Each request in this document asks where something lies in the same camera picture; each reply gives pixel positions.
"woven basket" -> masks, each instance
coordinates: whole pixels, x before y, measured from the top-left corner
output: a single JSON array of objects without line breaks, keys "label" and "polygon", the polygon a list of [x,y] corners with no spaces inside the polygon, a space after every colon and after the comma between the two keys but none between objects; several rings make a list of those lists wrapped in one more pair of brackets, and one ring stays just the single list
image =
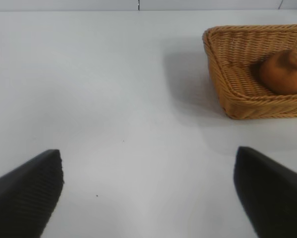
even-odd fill
[{"label": "woven basket", "polygon": [[221,26],[203,34],[220,104],[233,119],[297,117],[297,94],[275,95],[260,84],[259,64],[297,49],[297,25]]}]

